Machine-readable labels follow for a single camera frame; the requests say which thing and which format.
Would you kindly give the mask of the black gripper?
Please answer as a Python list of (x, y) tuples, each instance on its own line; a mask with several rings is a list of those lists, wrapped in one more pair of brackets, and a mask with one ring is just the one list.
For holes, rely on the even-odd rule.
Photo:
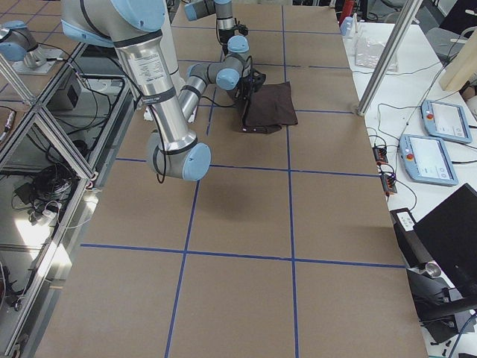
[(240, 79), (236, 87), (235, 100), (248, 100), (251, 97), (253, 92), (251, 89), (251, 75), (249, 74)]
[(229, 39), (236, 35), (238, 28), (218, 29), (218, 41), (222, 48), (227, 48)]

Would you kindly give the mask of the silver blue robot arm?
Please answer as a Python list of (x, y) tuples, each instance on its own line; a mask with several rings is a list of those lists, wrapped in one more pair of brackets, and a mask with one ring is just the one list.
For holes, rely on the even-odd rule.
[(200, 180), (211, 163), (209, 146), (199, 142), (187, 121), (205, 89), (234, 90), (251, 76), (249, 45), (236, 35), (231, 1), (194, 1), (189, 20), (214, 14), (226, 39), (220, 63), (197, 64), (180, 83), (165, 1), (62, 1), (64, 34), (81, 43), (114, 48), (136, 96), (148, 108), (157, 130), (148, 140), (148, 163), (159, 176)]
[(227, 54), (227, 43), (239, 30), (239, 22), (233, 15), (232, 2), (230, 0), (191, 1), (184, 6), (184, 10), (189, 21), (215, 15), (216, 37), (223, 53)]

